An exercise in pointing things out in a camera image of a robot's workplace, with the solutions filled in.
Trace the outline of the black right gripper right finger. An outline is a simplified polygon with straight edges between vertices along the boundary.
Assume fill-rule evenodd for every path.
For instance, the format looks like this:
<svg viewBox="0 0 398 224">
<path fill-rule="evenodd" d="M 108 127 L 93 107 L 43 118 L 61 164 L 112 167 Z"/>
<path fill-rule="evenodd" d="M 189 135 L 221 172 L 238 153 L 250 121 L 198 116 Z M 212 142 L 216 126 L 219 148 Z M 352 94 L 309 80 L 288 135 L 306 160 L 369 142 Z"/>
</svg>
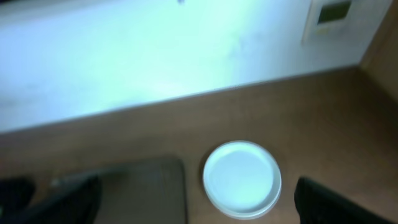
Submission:
<svg viewBox="0 0 398 224">
<path fill-rule="evenodd" d="M 294 192 L 300 224 L 393 224 L 307 177 Z"/>
</svg>

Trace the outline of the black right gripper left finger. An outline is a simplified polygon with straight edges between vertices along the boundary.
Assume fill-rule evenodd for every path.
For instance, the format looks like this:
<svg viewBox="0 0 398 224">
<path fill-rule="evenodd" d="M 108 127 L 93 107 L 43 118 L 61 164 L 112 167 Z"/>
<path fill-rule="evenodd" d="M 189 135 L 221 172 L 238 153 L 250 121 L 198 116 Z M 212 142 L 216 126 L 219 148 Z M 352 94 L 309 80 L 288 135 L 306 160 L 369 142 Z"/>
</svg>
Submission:
<svg viewBox="0 0 398 224">
<path fill-rule="evenodd" d="M 28 209 L 22 224 L 93 224 L 100 208 L 102 184 L 93 177 Z"/>
</svg>

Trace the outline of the white plate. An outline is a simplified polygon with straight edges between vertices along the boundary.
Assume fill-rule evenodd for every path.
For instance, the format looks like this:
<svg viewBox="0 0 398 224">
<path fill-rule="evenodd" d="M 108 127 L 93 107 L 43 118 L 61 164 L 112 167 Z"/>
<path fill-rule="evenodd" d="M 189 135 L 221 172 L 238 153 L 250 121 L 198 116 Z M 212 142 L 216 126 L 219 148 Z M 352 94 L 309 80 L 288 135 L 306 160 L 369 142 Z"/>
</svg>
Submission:
<svg viewBox="0 0 398 224">
<path fill-rule="evenodd" d="M 272 154 L 250 141 L 218 146 L 205 161 L 203 188 L 221 213 L 253 220 L 270 212 L 282 192 L 282 175 Z"/>
</svg>

